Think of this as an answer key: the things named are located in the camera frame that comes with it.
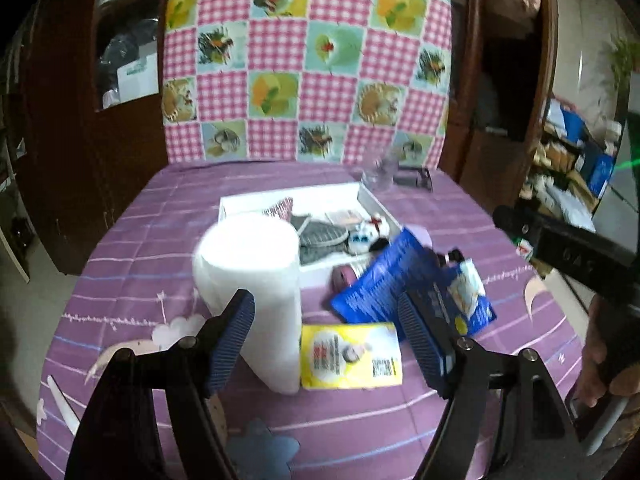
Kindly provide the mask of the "blue eye mask package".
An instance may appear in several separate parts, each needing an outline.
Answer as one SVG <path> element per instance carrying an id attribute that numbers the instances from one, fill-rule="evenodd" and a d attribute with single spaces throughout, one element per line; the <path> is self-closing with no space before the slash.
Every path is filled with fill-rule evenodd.
<path id="1" fill-rule="evenodd" d="M 480 274 L 471 259 L 430 267 L 426 291 L 431 308 L 457 335 L 471 337 L 497 318 Z"/>

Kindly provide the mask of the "yellow puff package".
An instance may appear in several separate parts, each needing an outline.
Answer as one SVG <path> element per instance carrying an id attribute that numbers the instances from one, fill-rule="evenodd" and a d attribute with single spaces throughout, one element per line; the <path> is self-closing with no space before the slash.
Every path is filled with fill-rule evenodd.
<path id="1" fill-rule="evenodd" d="M 300 382 L 308 390 L 400 386 L 401 351 L 393 323 L 304 325 Z"/>

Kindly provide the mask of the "blue foil package back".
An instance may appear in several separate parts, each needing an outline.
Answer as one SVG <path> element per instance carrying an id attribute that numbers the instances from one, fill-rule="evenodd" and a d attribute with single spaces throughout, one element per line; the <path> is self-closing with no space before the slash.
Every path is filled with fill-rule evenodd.
<path id="1" fill-rule="evenodd" d="M 400 333 L 400 296 L 424 289 L 439 273 L 436 254 L 403 229 L 354 284 L 331 300 L 331 307 L 346 323 L 393 323 Z"/>

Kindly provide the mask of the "white paper towel roll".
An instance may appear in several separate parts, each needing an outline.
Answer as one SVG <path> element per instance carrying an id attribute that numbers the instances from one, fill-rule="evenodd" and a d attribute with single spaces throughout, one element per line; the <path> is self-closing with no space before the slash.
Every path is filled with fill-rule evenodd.
<path id="1" fill-rule="evenodd" d="M 250 292 L 255 317 L 241 350 L 254 374 L 273 392 L 300 385 L 299 237 L 290 222 L 259 212 L 211 226 L 194 250 L 193 278 L 213 316 L 239 289 Z"/>

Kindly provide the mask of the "panda plush with sunglasses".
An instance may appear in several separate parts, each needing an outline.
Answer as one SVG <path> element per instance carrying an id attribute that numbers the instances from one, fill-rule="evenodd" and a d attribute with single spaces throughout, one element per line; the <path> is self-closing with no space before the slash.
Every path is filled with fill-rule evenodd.
<path id="1" fill-rule="evenodd" d="M 347 250 L 351 255 L 374 252 L 379 244 L 385 244 L 390 238 L 390 225 L 380 214 L 362 220 L 349 231 Z"/>

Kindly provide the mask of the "green plaid cat pouch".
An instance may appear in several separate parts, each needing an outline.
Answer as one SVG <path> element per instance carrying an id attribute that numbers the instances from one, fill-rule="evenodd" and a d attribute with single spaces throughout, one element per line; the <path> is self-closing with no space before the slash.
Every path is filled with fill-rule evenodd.
<path id="1" fill-rule="evenodd" d="M 311 218 L 292 216 L 290 223 L 299 237 L 299 261 L 309 266 L 329 255 L 347 252 L 348 229 Z"/>

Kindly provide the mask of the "purple striped tablecloth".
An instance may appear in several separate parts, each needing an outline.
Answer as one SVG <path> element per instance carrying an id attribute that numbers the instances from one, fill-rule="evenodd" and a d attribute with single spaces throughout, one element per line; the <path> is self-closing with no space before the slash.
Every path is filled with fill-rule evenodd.
<path id="1" fill-rule="evenodd" d="M 99 380 L 108 348 L 133 340 L 172 344 L 180 330 L 206 318 L 195 290 L 192 254 L 217 220 L 223 197 L 278 188 L 351 181 L 344 166 L 297 162 L 192 162 L 160 171 L 107 232 L 78 278 L 44 358 L 38 405 L 38 460 L 59 479 L 73 437 L 55 405 L 58 387 L 82 414 Z M 391 186 L 378 200 L 404 226 L 422 226 L 440 252 L 458 248 L 483 280 L 496 319 L 477 338 L 492 351 L 535 349 L 561 392 L 574 384 L 582 342 L 548 292 L 526 301 L 534 269 L 486 212 L 434 172 L 433 186 Z M 298 442 L 295 479 L 408 479 L 421 463 L 444 402 L 425 385 L 410 351 L 404 381 L 374 390 L 271 392 L 238 364 L 221 396 L 228 429 L 242 434 L 262 422 L 272 434 Z"/>

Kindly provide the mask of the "white shallow box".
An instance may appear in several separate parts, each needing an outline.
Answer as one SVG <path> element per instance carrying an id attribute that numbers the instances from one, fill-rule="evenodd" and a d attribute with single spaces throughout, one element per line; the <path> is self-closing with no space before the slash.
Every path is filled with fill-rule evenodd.
<path id="1" fill-rule="evenodd" d="M 286 200 L 292 202 L 290 222 L 299 236 L 303 288 L 329 285 L 334 268 L 367 262 L 377 238 L 391 242 L 401 232 L 392 214 L 358 182 L 224 196 L 219 218 L 273 212 Z"/>

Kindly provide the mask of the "black plastic clip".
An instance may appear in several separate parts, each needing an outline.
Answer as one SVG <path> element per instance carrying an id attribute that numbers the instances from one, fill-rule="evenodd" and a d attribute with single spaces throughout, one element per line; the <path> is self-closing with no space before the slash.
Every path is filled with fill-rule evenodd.
<path id="1" fill-rule="evenodd" d="M 424 188 L 427 192 L 433 191 L 433 180 L 430 170 L 423 167 L 402 168 L 393 176 L 393 182 L 405 188 Z"/>

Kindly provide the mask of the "clear drinking glass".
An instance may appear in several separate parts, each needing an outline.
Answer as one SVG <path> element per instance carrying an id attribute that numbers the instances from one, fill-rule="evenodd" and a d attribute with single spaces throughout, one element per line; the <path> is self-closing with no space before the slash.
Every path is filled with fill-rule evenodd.
<path id="1" fill-rule="evenodd" d="M 399 162 L 393 148 L 374 144 L 364 150 L 360 167 L 361 183 L 371 192 L 383 192 L 394 183 Z"/>

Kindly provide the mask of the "dark wooden cabinet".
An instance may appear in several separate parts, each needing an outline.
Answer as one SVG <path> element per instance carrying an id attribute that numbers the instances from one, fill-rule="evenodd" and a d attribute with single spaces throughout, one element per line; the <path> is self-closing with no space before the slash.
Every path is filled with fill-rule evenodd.
<path id="1" fill-rule="evenodd" d="M 168 163 L 160 92 L 112 106 L 107 71 L 132 40 L 161 49 L 168 0 L 40 0 L 21 53 L 17 183 L 55 267 L 78 275 Z"/>

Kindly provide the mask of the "pink checkered picture cloth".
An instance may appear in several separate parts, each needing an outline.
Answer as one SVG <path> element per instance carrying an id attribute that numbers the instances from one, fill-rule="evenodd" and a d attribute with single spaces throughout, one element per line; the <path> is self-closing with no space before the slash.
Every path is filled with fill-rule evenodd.
<path id="1" fill-rule="evenodd" d="M 167 0 L 171 162 L 355 165 L 445 144 L 451 0 Z"/>

